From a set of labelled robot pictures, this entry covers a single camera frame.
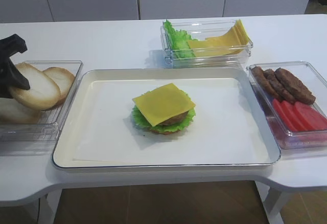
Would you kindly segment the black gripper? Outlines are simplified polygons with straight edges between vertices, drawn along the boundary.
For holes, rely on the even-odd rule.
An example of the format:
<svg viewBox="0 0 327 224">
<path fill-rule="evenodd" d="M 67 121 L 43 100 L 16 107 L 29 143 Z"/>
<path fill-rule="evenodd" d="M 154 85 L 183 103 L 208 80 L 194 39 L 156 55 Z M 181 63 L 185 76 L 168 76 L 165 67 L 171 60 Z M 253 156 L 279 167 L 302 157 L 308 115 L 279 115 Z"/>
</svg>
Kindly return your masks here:
<svg viewBox="0 0 327 224">
<path fill-rule="evenodd" d="M 25 51 L 27 51 L 26 42 L 17 34 L 1 39 L 1 98 L 12 98 L 7 85 L 24 90 L 30 89 L 28 79 L 22 75 L 10 59 L 12 55 Z"/>
</svg>

